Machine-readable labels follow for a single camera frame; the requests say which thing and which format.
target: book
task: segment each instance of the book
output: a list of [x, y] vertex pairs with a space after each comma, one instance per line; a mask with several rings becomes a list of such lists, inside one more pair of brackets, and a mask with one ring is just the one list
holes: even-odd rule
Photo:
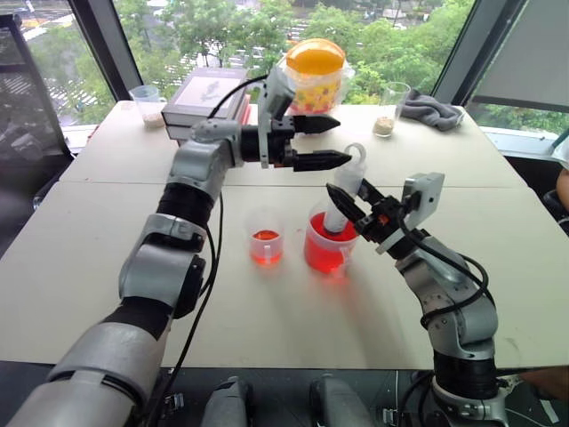
[[[204, 120], [219, 101], [247, 76], [244, 68], [196, 68], [162, 110], [167, 125], [192, 126]], [[244, 89], [233, 94], [215, 115], [233, 118], [242, 104]]]
[[[249, 105], [249, 100], [251, 99], [251, 95], [245, 95], [243, 101], [239, 105], [239, 108], [236, 112], [235, 117], [231, 117], [232, 119], [241, 123], [241, 125], [246, 125], [247, 121], [249, 120], [249, 116], [251, 115], [251, 105]], [[177, 125], [168, 125], [166, 126], [166, 131], [168, 132], [168, 136], [171, 140], [178, 140], [178, 142], [185, 141], [191, 137], [191, 126], [177, 126]]]

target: yellow lid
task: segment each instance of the yellow lid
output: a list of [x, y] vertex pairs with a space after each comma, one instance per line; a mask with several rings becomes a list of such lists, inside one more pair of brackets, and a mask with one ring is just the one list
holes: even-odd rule
[[302, 74], [323, 76], [338, 71], [344, 65], [346, 54], [325, 38], [304, 40], [286, 53], [286, 65]]

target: metal arm segment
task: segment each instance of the metal arm segment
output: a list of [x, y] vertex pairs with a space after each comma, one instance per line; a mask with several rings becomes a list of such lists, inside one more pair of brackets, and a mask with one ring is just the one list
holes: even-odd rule
[[[79, 338], [10, 427], [113, 427], [136, 420], [154, 386], [172, 320], [196, 306], [205, 266], [198, 254], [226, 171], [244, 161], [267, 160], [296, 170], [349, 161], [350, 156], [335, 151], [298, 156], [290, 144], [295, 119], [282, 117], [291, 91], [275, 90], [286, 96], [273, 96], [266, 88], [267, 96], [261, 96], [273, 101], [262, 110], [259, 128], [207, 120], [178, 149], [156, 213], [121, 269], [120, 307]], [[272, 119], [275, 112], [282, 121]], [[309, 132], [310, 120], [300, 118], [299, 131]], [[317, 132], [339, 124], [329, 117], [314, 120]], [[267, 159], [261, 141], [267, 142]]]
[[[462, 257], [426, 231], [416, 230], [437, 208], [443, 185], [441, 173], [417, 174], [405, 182], [402, 199], [412, 207], [404, 221], [415, 239], [468, 269]], [[366, 240], [387, 252], [421, 304], [423, 314], [451, 307], [476, 292], [473, 281], [454, 267], [419, 248], [398, 226], [404, 207], [392, 196], [383, 196], [363, 180], [358, 192], [372, 206], [365, 214], [342, 189], [327, 185], [338, 209]], [[473, 303], [439, 314], [426, 325], [434, 351], [433, 392], [438, 408], [428, 425], [502, 425], [507, 427], [505, 393], [498, 388], [493, 335], [498, 327], [496, 309], [483, 295]]]

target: gray towel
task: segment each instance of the gray towel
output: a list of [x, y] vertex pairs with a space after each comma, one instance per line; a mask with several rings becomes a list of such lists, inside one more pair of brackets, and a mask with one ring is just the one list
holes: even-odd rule
[[401, 116], [414, 118], [439, 131], [448, 131], [461, 123], [464, 113], [452, 105], [441, 104], [432, 96], [421, 95], [418, 90], [412, 89], [401, 108]]

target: white table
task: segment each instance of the white table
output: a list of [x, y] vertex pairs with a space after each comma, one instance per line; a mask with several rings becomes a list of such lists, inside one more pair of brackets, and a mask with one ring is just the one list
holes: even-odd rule
[[[341, 105], [332, 116], [341, 126], [322, 135], [299, 136], [299, 152], [344, 148], [360, 142], [367, 148], [366, 177], [376, 185], [401, 186], [419, 172], [446, 174], [447, 187], [522, 187], [525, 183], [466, 114], [458, 128], [446, 133], [413, 120], [401, 120], [389, 139], [378, 139], [371, 129], [374, 107]], [[251, 115], [256, 123], [256, 106]], [[93, 135], [61, 181], [164, 183], [178, 148], [166, 130], [144, 129], [131, 101], [121, 101]], [[226, 185], [325, 185], [333, 172], [293, 173], [290, 169], [262, 170], [258, 164], [228, 171]]]
[[[116, 307], [118, 272], [162, 189], [80, 182], [52, 189], [0, 261], [0, 359], [55, 363]], [[224, 189], [220, 272], [186, 367], [432, 368], [420, 306], [387, 255], [358, 242], [345, 280], [304, 262], [307, 214], [324, 196], [321, 187]], [[243, 219], [261, 204], [287, 213], [284, 259], [274, 270], [256, 267], [244, 246]], [[530, 189], [445, 189], [425, 227], [487, 268], [500, 317], [498, 367], [569, 363], [569, 239]], [[166, 366], [191, 321], [174, 323]]]

